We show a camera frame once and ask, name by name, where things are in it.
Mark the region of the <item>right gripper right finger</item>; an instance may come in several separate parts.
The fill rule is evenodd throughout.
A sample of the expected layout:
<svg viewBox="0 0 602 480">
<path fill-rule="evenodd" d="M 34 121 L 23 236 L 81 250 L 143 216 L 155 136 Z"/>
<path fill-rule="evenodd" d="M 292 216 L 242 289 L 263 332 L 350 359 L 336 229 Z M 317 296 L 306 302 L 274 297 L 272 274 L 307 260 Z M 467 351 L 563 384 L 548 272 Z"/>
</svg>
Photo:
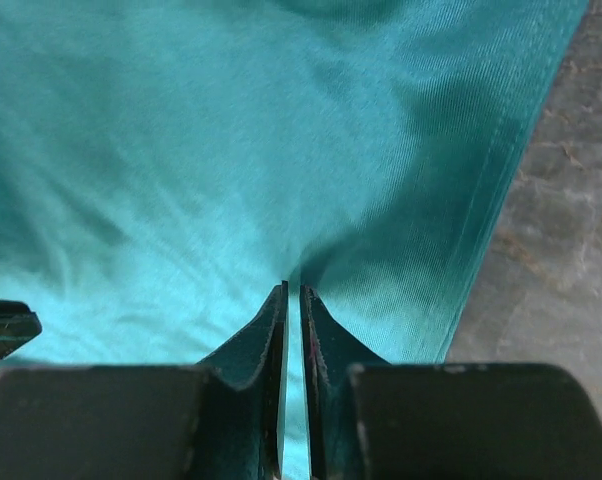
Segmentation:
<svg viewBox="0 0 602 480">
<path fill-rule="evenodd" d="M 303 363 L 313 479 L 392 479 L 394 399 L 388 362 L 300 287 Z"/>
</svg>

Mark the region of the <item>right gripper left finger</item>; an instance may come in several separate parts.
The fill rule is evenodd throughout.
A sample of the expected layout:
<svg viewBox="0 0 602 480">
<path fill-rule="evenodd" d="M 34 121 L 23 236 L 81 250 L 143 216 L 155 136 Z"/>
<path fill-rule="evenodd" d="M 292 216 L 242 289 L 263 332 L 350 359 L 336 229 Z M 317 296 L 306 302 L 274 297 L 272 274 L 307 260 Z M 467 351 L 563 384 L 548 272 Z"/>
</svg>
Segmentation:
<svg viewBox="0 0 602 480">
<path fill-rule="evenodd" d="M 288 358 L 288 283 L 199 362 L 209 374 L 195 431 L 197 479 L 278 479 Z"/>
</svg>

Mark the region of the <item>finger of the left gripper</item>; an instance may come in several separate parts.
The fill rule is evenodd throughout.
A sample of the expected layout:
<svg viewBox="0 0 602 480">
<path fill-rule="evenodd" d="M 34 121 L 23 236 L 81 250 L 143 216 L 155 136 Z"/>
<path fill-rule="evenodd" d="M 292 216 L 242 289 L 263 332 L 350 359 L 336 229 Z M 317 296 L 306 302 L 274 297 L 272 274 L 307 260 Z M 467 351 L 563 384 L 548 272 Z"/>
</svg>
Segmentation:
<svg viewBox="0 0 602 480">
<path fill-rule="evenodd" d="M 41 332 L 39 318 L 27 304 L 0 300 L 0 361 Z"/>
</svg>

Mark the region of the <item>teal satin napkin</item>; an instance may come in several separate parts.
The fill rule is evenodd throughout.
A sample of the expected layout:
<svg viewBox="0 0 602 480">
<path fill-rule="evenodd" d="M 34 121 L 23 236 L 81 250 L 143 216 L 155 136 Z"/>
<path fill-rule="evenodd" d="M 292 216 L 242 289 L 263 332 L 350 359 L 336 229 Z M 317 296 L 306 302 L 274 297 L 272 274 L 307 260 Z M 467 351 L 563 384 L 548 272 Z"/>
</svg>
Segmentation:
<svg viewBox="0 0 602 480">
<path fill-rule="evenodd" d="M 177 364 L 271 288 L 437 363 L 584 1 L 0 1 L 0 363 Z"/>
</svg>

